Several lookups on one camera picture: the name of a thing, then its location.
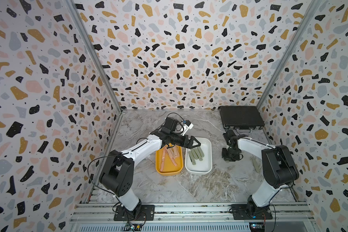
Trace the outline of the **pink folding knife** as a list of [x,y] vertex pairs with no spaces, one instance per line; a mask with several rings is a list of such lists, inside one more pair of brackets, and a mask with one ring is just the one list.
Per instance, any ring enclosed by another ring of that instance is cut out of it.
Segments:
[[171,148],[168,148],[168,149],[167,149],[167,152],[168,152],[168,154],[169,154],[170,159],[174,159],[174,158],[175,158],[174,153],[173,153],[173,150],[172,150]]

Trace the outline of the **yellow storage box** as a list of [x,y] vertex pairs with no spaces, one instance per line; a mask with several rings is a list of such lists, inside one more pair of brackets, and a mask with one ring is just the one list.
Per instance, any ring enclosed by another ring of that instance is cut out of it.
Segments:
[[156,161],[156,171],[162,175],[162,176],[174,176],[179,174],[183,167],[184,167],[184,159],[183,159],[183,154],[182,154],[182,147],[177,146],[178,151],[179,151],[179,157],[175,159],[177,166],[174,166],[167,154],[165,153],[165,164],[164,164],[164,170],[161,173],[160,172],[160,163],[161,163],[161,154],[162,154],[162,149],[156,151],[156,156],[155,156],[155,161]]

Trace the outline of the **long pink fruit knife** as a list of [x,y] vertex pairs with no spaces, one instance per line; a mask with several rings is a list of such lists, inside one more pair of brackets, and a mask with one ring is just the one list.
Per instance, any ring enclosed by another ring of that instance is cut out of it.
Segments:
[[164,164],[165,164],[165,149],[162,149],[162,154],[161,154],[161,163],[160,163],[160,172],[162,173],[164,170]]

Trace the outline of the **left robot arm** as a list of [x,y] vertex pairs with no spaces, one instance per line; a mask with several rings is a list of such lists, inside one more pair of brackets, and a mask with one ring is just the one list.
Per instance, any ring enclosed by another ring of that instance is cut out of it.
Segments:
[[151,153],[168,145],[188,149],[199,147],[201,143],[194,136],[186,134],[192,128],[189,120],[166,117],[164,123],[140,143],[123,151],[111,151],[102,168],[99,183],[113,193],[128,212],[140,212],[142,202],[131,189],[134,168]]

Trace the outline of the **white storage box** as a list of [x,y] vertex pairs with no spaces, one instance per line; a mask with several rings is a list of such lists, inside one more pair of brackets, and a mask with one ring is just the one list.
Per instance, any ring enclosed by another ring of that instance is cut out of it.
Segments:
[[212,145],[206,138],[197,139],[201,146],[186,149],[185,168],[190,174],[207,175],[212,170]]

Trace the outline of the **pink folding knife angled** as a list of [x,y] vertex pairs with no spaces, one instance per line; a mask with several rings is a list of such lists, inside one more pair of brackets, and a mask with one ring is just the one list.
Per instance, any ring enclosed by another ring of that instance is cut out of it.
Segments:
[[178,151],[178,147],[177,146],[174,146],[173,153],[174,153],[174,158],[175,159],[179,157],[179,151]]

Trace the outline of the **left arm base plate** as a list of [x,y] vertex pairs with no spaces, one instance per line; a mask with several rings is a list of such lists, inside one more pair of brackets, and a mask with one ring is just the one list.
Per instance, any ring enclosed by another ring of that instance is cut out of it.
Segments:
[[152,221],[155,205],[138,205],[133,211],[118,205],[115,209],[114,221]]

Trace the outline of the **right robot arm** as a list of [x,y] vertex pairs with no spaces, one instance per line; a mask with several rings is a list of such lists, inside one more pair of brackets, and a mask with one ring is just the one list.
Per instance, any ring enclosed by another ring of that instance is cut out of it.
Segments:
[[284,146],[268,145],[256,141],[246,134],[235,134],[233,130],[223,133],[227,148],[222,149],[222,158],[225,161],[240,161],[243,152],[262,160],[264,181],[258,190],[249,196],[246,212],[250,216],[267,211],[270,201],[280,191],[293,185],[299,173],[289,149]]

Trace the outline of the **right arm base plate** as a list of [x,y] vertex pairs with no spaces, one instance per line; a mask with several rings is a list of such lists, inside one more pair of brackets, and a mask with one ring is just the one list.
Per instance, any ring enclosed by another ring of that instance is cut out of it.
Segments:
[[256,207],[248,204],[233,204],[229,212],[234,220],[265,220],[273,219],[268,206]]

